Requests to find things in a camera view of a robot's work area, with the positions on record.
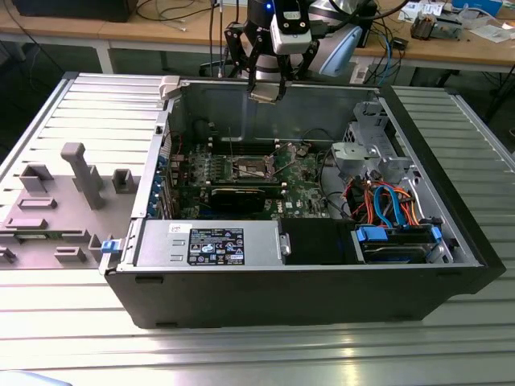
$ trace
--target white sticker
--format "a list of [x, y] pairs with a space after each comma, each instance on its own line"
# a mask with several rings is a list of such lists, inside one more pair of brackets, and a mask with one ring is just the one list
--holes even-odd
[[23, 239], [23, 240], [27, 240], [27, 239], [46, 239], [47, 236], [46, 235], [16, 235], [16, 238], [17, 239]]
[[191, 224], [171, 223], [168, 227], [168, 233], [189, 233], [192, 230]]

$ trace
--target floor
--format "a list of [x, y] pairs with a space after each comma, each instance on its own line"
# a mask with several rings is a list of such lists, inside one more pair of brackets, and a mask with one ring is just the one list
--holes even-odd
[[[101, 71], [96, 53], [91, 48], [43, 46], [43, 49], [66, 71]], [[0, 99], [2, 100], [0, 160], [16, 143], [61, 77], [60, 70], [36, 46], [26, 44], [23, 50], [27, 57], [24, 62], [20, 63], [11, 58], [0, 66]], [[5, 50], [0, 46], [0, 59], [2, 52], [5, 53]], [[116, 68], [120, 73], [127, 74], [173, 73], [198, 76], [199, 65], [209, 59], [207, 54], [168, 53], [167, 55], [169, 72], [161, 69], [159, 53], [156, 51], [114, 50], [113, 53]], [[440, 74], [441, 71], [431, 69], [419, 72], [414, 79], [414, 85], [433, 86]], [[458, 76], [452, 76], [447, 86], [458, 90], [480, 116], [486, 110], [491, 100], [491, 92], [495, 88], [479, 72], [461, 72]], [[515, 109], [509, 107], [513, 105], [513, 99], [515, 96], [505, 103], [490, 123], [492, 131], [510, 152], [515, 150], [515, 138], [510, 137], [509, 134], [515, 122]]]

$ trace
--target gray plastic part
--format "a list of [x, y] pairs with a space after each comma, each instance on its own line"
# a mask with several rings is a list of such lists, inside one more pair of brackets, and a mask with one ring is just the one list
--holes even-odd
[[[98, 190], [101, 191], [102, 187], [104, 187], [104, 181], [102, 181], [102, 177], [98, 174], [98, 169], [95, 165], [88, 165], [89, 168], [89, 175], [91, 175], [91, 178], [95, 182], [95, 185], [97, 186]], [[73, 183], [75, 183], [75, 186], [78, 191], [82, 191], [82, 188], [80, 187], [79, 183], [77, 182], [77, 178], [72, 178]]]
[[9, 229], [45, 229], [48, 223], [45, 219], [9, 219], [6, 228]]
[[86, 255], [84, 255], [80, 247], [57, 247], [54, 257], [61, 263], [86, 261]]
[[0, 234], [0, 244], [21, 244], [22, 241], [14, 233]]
[[102, 243], [98, 240], [97, 235], [91, 236], [88, 244], [88, 250], [91, 252], [96, 261], [100, 262], [102, 259], [102, 251], [101, 251]]
[[130, 169], [116, 169], [111, 181], [113, 181], [114, 190], [119, 195], [136, 193], [136, 184], [134, 183]]
[[57, 206], [57, 202], [52, 198], [44, 199], [20, 199], [18, 207], [22, 210], [31, 209], [53, 209]]
[[16, 255], [14, 255], [10, 249], [6, 247], [0, 247], [0, 262], [5, 263], [13, 263], [16, 260]]
[[97, 210], [104, 205], [104, 200], [98, 193], [97, 183], [92, 178], [84, 160], [85, 151], [84, 145], [80, 142], [66, 142], [61, 150], [61, 158], [70, 163], [76, 177], [76, 183], [88, 201], [89, 207]]
[[91, 236], [87, 229], [63, 232], [63, 240], [67, 243], [88, 243], [90, 239]]
[[52, 175], [45, 165], [27, 165], [19, 176], [25, 189], [33, 194], [46, 193], [43, 181], [52, 179]]
[[[140, 178], [134, 177], [135, 183]], [[57, 206], [52, 209], [25, 210], [12, 205], [6, 219], [44, 218], [48, 227], [44, 230], [6, 229], [6, 222], [0, 230], [0, 245], [8, 247], [17, 257], [16, 269], [91, 269], [97, 268], [99, 262], [94, 251], [89, 251], [91, 237], [83, 242], [65, 241], [59, 238], [61, 232], [81, 232], [88, 230], [89, 235], [96, 235], [100, 242], [113, 238], [119, 239], [127, 235], [130, 224], [130, 210], [134, 205], [135, 195], [117, 195], [111, 183], [111, 175], [102, 177], [102, 198], [104, 207], [92, 211], [84, 195], [77, 191], [72, 176], [54, 175], [51, 181], [43, 181], [48, 193], [38, 199], [53, 198]], [[18, 201], [31, 199], [31, 195], [23, 190]], [[79, 246], [86, 256], [86, 261], [59, 262], [54, 253], [57, 247]], [[9, 269], [13, 265], [0, 265], [0, 269]]]

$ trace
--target blue cable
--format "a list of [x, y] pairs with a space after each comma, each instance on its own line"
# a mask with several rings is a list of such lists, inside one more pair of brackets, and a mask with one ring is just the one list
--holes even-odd
[[381, 206], [379, 204], [379, 198], [381, 196], [381, 191], [383, 189], [388, 190], [389, 194], [392, 196], [392, 205], [393, 205], [393, 213], [395, 213], [395, 220], [397, 221], [397, 223], [399, 225], [405, 225], [406, 219], [402, 215], [401, 204], [399, 203], [399, 198], [397, 197], [397, 195], [395, 194], [395, 191], [393, 191], [393, 189], [391, 187], [387, 187], [385, 185], [381, 185], [380, 187], [378, 187], [373, 194], [373, 209], [374, 209], [374, 211], [376, 211], [377, 217], [379, 217], [381, 220], [383, 220], [388, 228], [393, 228], [392, 223], [390, 223], [389, 220], [386, 217], [384, 217], [383, 214], [381, 213]]
[[381, 36], [384, 40], [385, 40], [385, 44], [386, 44], [386, 50], [388, 52], [388, 60], [386, 61], [386, 68], [385, 68], [385, 71], [383, 72], [383, 76], [381, 77], [381, 80], [379, 80], [379, 83], [377, 85], [381, 86], [382, 83], [385, 81], [386, 79], [386, 74], [388, 73], [389, 71], [389, 62], [391, 61], [392, 59], [392, 49], [390, 48], [389, 46], [389, 41], [388, 41], [388, 38], [386, 36], [384, 36], [383, 34], [379, 34], [379, 36]]

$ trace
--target cable on table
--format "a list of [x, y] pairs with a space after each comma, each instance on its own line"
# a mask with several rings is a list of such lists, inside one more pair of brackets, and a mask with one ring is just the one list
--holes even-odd
[[194, 14], [199, 14], [201, 12], [205, 12], [207, 10], [211, 10], [211, 7], [209, 7], [209, 8], [204, 8], [202, 10], [196, 10], [195, 12], [191, 12], [189, 14], [182, 14], [182, 15], [174, 17], [174, 18], [151, 18], [149, 16], [145, 16], [144, 14], [142, 14], [141, 9], [142, 9], [142, 6], [144, 6], [145, 4], [147, 4], [149, 2], [153, 2], [153, 1], [154, 0], [145, 0], [144, 2], [142, 2], [138, 7], [136, 7], [136, 14], [140, 18], [144, 18], [145, 20], [150, 20], [152, 22], [170, 22], [170, 21], [173, 21], [173, 20], [179, 20], [181, 18], [188, 18], [190, 16], [193, 16]]
[[211, 10], [209, 14], [209, 72], [212, 77], [212, 23], [215, 16], [215, 3], [211, 2]]

